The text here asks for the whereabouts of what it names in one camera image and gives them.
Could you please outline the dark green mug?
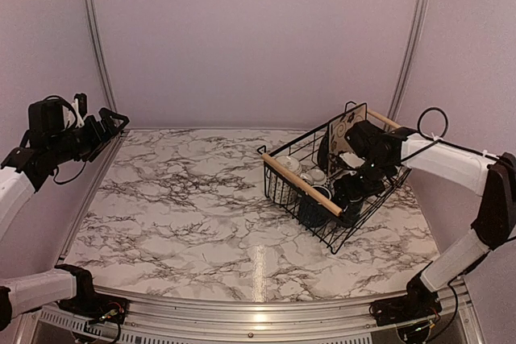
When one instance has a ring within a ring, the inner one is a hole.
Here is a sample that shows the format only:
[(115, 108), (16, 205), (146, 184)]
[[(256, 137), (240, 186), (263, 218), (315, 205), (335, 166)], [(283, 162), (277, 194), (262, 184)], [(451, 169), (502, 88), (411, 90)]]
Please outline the dark green mug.
[(365, 188), (362, 180), (353, 175), (344, 175), (335, 181), (333, 202), (342, 210), (340, 219), (344, 227), (353, 227), (360, 219), (365, 199)]

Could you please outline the dark blue mug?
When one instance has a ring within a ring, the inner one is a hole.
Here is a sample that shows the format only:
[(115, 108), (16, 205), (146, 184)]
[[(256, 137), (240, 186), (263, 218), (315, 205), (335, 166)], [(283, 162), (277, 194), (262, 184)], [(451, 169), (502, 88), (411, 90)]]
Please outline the dark blue mug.
[(325, 214), (327, 209), (314, 201), (309, 195), (304, 195), (299, 204), (298, 220), (306, 227), (311, 229), (324, 226), (328, 222), (328, 217)]

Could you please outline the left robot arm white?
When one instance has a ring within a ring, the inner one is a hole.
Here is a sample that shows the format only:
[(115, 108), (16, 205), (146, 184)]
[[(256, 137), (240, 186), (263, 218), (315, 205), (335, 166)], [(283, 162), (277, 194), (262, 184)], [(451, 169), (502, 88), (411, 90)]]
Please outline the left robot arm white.
[[(130, 122), (126, 115), (107, 108), (100, 109), (97, 117), (83, 118), (81, 109), (49, 101), (31, 105), (28, 113), (29, 128), (22, 142), (1, 163), (3, 233), (46, 180), (56, 177), (62, 164), (94, 161)], [(1, 327), (52, 302), (94, 319), (111, 303), (108, 296), (95, 291), (89, 271), (61, 264), (35, 275), (2, 280)]]

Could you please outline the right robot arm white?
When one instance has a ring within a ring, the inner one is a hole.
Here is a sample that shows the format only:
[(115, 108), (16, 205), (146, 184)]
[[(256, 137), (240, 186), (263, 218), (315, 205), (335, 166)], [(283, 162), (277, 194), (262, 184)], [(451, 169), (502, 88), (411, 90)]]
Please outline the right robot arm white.
[(353, 124), (344, 138), (361, 161), (343, 180), (347, 199), (381, 193), (382, 180), (408, 168), (416, 173), (411, 184), (441, 244), (439, 256), (406, 286), (399, 302), (405, 317), (418, 317), (446, 283), (513, 238), (514, 153), (478, 151), (404, 126), (384, 131), (369, 121)]

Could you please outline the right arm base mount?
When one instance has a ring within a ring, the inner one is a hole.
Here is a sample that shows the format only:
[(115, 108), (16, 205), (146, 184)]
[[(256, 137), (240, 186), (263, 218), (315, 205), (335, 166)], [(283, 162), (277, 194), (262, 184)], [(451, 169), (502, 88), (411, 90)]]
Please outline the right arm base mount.
[(375, 300), (369, 306), (369, 314), (378, 326), (417, 320), (442, 312), (438, 293), (431, 292), (419, 277), (406, 285), (406, 294)]

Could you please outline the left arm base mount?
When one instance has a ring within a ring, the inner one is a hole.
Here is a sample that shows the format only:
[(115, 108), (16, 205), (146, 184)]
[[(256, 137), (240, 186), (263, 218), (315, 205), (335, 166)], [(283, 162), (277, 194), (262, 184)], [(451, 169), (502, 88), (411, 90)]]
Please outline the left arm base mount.
[(67, 312), (91, 318), (94, 323), (111, 321), (124, 323), (129, 300), (120, 296), (99, 293), (94, 288), (90, 271), (70, 264), (56, 265), (55, 269), (71, 274), (75, 279), (76, 295), (57, 302), (59, 308)]

